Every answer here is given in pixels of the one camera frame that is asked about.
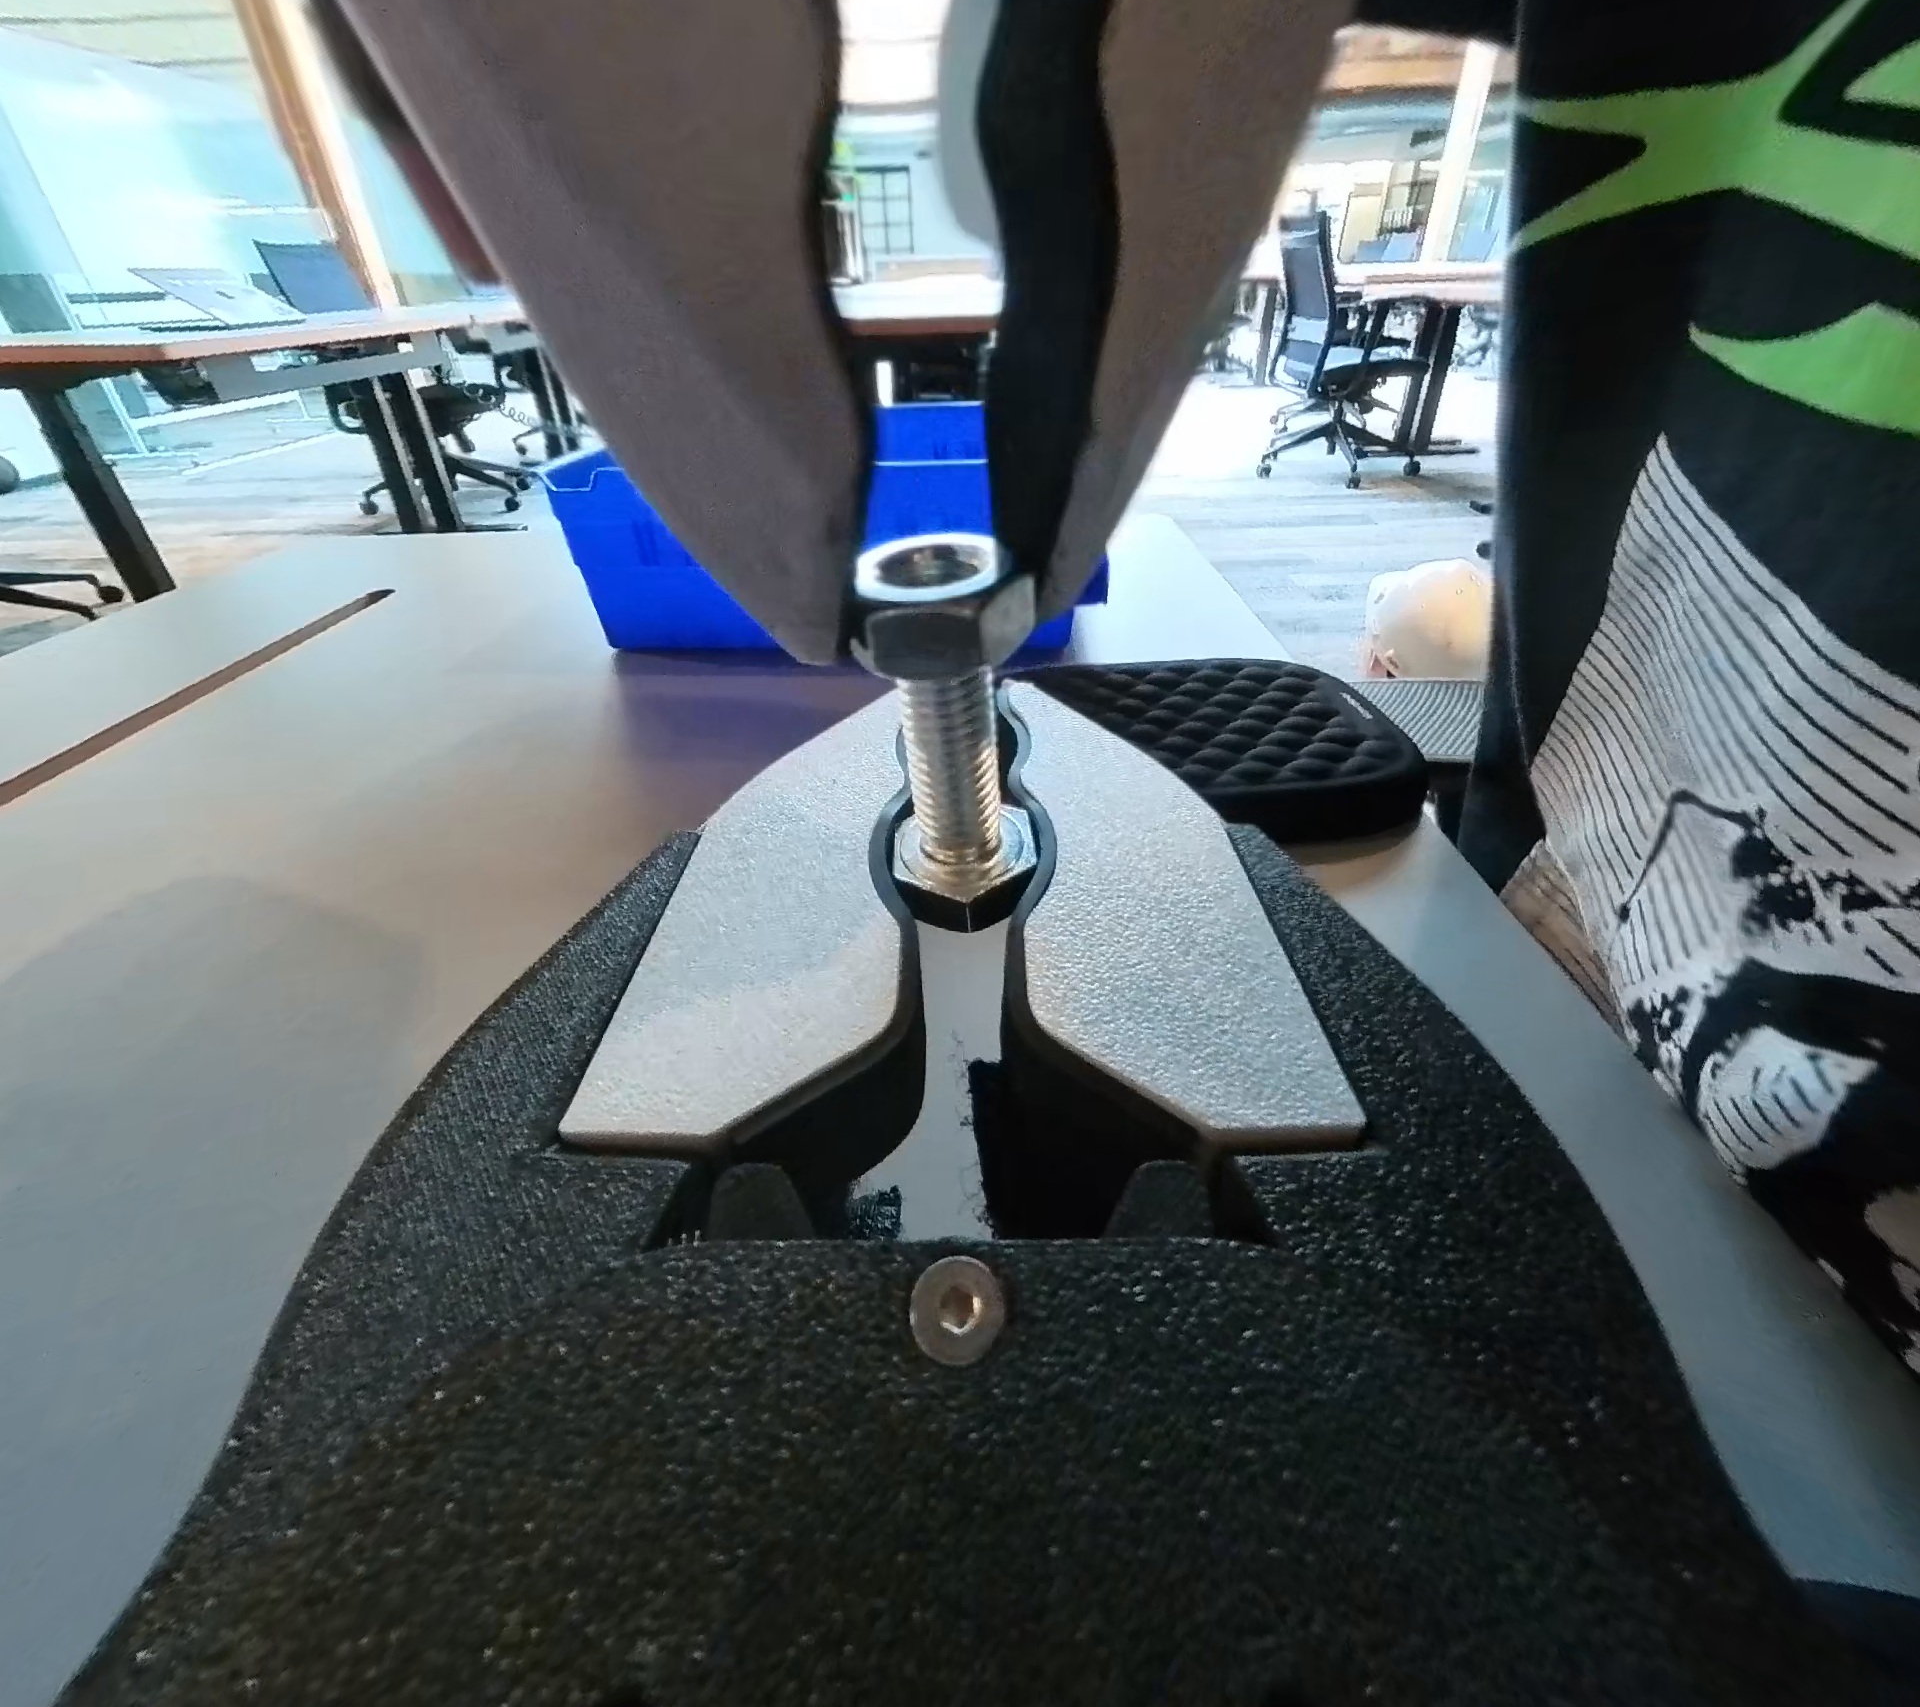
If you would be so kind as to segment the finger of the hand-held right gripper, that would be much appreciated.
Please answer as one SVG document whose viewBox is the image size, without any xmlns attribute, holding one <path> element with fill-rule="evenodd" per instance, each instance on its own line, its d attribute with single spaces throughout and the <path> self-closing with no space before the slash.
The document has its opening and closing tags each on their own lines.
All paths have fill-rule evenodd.
<svg viewBox="0 0 1920 1707">
<path fill-rule="evenodd" d="M 952 0 L 1001 312 L 992 522 L 1041 620 L 1093 578 L 1282 186 L 1357 0 Z"/>
<path fill-rule="evenodd" d="M 872 428 L 825 264 L 836 0 L 316 0 L 641 494 L 805 664 Z"/>
</svg>

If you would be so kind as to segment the black swivel office chair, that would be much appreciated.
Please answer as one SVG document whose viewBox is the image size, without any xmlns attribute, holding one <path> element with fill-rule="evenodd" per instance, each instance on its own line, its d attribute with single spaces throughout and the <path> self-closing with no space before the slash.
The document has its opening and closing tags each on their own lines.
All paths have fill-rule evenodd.
<svg viewBox="0 0 1920 1707">
<path fill-rule="evenodd" d="M 10 566 L 12 546 L 17 546 L 12 510 L 4 508 L 4 566 L 3 566 L 3 608 L 9 612 L 32 612 L 36 616 L 76 616 L 80 620 L 103 618 L 107 610 L 129 600 L 125 588 L 97 572 L 73 568 L 24 568 Z"/>
<path fill-rule="evenodd" d="M 375 300 L 346 256 L 324 242 L 259 242 L 256 252 L 272 290 L 305 318 L 375 312 Z M 440 448 L 447 486 L 471 482 L 499 494 L 501 510 L 518 516 L 532 488 L 524 466 L 489 462 L 475 452 L 468 426 L 501 410 L 505 392 L 483 382 L 468 384 L 430 376 L 413 390 L 417 412 Z"/>
</svg>

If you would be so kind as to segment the steel hex bolt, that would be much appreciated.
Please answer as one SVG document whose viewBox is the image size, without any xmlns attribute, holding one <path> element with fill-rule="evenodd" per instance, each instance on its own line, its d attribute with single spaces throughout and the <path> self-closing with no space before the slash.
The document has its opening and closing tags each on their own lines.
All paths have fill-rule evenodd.
<svg viewBox="0 0 1920 1707">
<path fill-rule="evenodd" d="M 1034 582 L 989 534 L 906 536 L 853 574 L 853 652 L 896 688 L 912 812 L 935 858 L 998 852 L 997 674 L 1038 626 Z"/>
</svg>

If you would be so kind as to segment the pale rounded object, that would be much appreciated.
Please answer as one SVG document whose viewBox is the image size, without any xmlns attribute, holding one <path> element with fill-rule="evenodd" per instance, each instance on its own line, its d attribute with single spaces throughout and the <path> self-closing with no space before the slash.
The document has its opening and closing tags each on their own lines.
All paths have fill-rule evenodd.
<svg viewBox="0 0 1920 1707">
<path fill-rule="evenodd" d="M 1370 582 L 1362 610 L 1362 678 L 1474 684 L 1487 678 L 1495 592 L 1481 560 L 1384 572 Z"/>
</svg>

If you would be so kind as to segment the black mesh swivel chair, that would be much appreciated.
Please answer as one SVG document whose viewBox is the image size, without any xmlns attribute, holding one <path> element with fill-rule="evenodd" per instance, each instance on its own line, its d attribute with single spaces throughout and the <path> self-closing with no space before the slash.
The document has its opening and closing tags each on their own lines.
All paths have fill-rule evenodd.
<svg viewBox="0 0 1920 1707">
<path fill-rule="evenodd" d="M 1382 390 L 1400 388 L 1402 404 L 1418 410 L 1432 350 L 1388 334 L 1374 308 L 1341 296 L 1326 214 L 1282 228 L 1279 250 L 1284 328 L 1276 364 L 1286 394 L 1255 474 L 1271 480 L 1282 456 L 1319 444 L 1341 460 L 1347 488 L 1360 490 L 1364 462 L 1400 450 L 1399 426 L 1384 434 L 1369 428 L 1372 414 L 1390 412 Z"/>
</svg>

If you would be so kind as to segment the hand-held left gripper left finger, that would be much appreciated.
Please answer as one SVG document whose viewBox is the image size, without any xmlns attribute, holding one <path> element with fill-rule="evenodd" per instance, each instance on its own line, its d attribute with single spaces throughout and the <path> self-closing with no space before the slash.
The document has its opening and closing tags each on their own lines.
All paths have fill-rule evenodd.
<svg viewBox="0 0 1920 1707">
<path fill-rule="evenodd" d="M 739 1149 L 904 1031 L 909 932 L 874 834 L 904 770 L 874 702 L 709 824 L 573 1095 L 587 1149 Z"/>
</svg>

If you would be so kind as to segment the grey open laptop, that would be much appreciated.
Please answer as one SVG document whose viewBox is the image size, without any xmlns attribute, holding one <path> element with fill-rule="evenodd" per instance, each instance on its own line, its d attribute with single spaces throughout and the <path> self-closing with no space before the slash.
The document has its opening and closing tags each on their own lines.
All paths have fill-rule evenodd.
<svg viewBox="0 0 1920 1707">
<path fill-rule="evenodd" d="M 220 328 L 284 328 L 305 318 L 279 292 L 227 270 L 134 268 L 130 274 Z"/>
</svg>

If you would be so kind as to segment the blue plastic bin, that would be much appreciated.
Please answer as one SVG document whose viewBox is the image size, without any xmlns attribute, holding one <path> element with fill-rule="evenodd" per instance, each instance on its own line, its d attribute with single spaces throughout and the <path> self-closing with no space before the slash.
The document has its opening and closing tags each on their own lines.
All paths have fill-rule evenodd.
<svg viewBox="0 0 1920 1707">
<path fill-rule="evenodd" d="M 777 652 L 779 642 L 699 564 L 607 450 L 549 464 L 541 484 L 612 650 Z M 879 464 L 865 544 L 992 534 L 987 462 Z"/>
<path fill-rule="evenodd" d="M 880 466 L 985 464 L 987 408 L 981 402 L 911 402 L 872 410 Z"/>
</svg>

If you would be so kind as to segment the person's black mesh chair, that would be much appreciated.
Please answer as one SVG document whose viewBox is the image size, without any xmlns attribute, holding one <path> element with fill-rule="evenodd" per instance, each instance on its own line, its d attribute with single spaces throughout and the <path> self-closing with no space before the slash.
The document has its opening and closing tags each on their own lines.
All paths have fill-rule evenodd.
<svg viewBox="0 0 1920 1707">
<path fill-rule="evenodd" d="M 1357 694 L 1382 712 L 1429 764 L 1468 766 L 1477 758 L 1484 684 L 1448 678 L 1369 678 Z"/>
</svg>

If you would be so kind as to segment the long wooden office desk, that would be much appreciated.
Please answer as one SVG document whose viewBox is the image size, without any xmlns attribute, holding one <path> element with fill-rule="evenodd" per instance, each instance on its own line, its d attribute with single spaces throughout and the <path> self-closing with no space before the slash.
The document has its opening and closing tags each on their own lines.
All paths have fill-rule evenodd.
<svg viewBox="0 0 1920 1707">
<path fill-rule="evenodd" d="M 578 446 L 563 374 L 511 296 L 345 310 L 241 328 L 116 328 L 4 338 L 3 388 L 28 402 L 60 480 L 113 574 L 113 584 L 95 574 L 79 578 L 95 594 L 92 606 L 42 596 L 36 582 L 12 578 L 4 580 L 4 602 L 95 620 L 103 608 L 125 600 L 145 604 L 177 590 L 146 524 L 74 404 L 85 386 L 118 376 L 191 376 L 218 404 L 346 390 L 372 414 L 367 432 L 398 532 L 475 532 L 456 504 L 448 458 L 423 398 L 424 378 L 442 374 L 466 352 L 522 366 L 549 456 Z"/>
</svg>

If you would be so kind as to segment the person's printed black shirt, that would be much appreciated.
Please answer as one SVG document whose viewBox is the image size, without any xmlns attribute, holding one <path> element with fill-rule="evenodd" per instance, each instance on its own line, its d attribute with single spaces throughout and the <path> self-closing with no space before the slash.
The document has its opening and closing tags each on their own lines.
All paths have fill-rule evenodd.
<svg viewBox="0 0 1920 1707">
<path fill-rule="evenodd" d="M 1916 1373 L 1916 0 L 1518 0 L 1458 848 Z"/>
</svg>

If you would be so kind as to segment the steel hex nut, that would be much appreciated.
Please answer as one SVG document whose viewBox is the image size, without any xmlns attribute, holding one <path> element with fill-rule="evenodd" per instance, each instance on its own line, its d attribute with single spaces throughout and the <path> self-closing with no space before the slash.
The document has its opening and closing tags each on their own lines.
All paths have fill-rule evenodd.
<svg viewBox="0 0 1920 1707">
<path fill-rule="evenodd" d="M 935 858 L 916 812 L 902 818 L 893 842 L 893 872 L 900 886 L 952 904 L 972 904 L 1009 884 L 1022 884 L 1038 866 L 1038 844 L 1022 808 L 1002 808 L 998 852 L 992 858 Z"/>
</svg>

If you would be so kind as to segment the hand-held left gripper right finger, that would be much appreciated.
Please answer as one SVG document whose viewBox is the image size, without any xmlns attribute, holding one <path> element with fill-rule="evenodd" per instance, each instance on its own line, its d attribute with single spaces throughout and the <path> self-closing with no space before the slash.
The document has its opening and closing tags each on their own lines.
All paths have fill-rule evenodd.
<svg viewBox="0 0 1920 1707">
<path fill-rule="evenodd" d="M 1015 1055 L 1199 1151 L 1357 1147 L 1360 1099 L 1219 814 L 1038 686 L 1005 696 L 1046 856 L 1007 944 Z"/>
</svg>

